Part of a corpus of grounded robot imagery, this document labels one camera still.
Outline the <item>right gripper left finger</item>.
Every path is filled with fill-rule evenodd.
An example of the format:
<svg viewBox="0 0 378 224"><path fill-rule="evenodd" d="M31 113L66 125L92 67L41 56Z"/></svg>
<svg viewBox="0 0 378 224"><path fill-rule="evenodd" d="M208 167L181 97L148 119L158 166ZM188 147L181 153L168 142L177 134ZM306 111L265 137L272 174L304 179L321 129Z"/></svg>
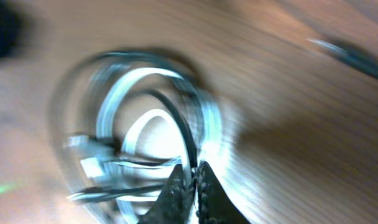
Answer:
<svg viewBox="0 0 378 224"><path fill-rule="evenodd" d="M185 180L182 165L176 165L158 199L138 224L185 224L194 197L194 185L189 175Z"/></svg>

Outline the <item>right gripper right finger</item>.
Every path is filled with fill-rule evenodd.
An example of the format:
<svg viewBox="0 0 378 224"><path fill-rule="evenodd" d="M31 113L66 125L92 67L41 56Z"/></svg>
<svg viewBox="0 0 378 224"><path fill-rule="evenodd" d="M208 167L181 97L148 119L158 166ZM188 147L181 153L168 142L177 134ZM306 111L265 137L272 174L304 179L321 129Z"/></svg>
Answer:
<svg viewBox="0 0 378 224"><path fill-rule="evenodd" d="M201 161L197 176L200 224L250 224L227 196L212 168Z"/></svg>

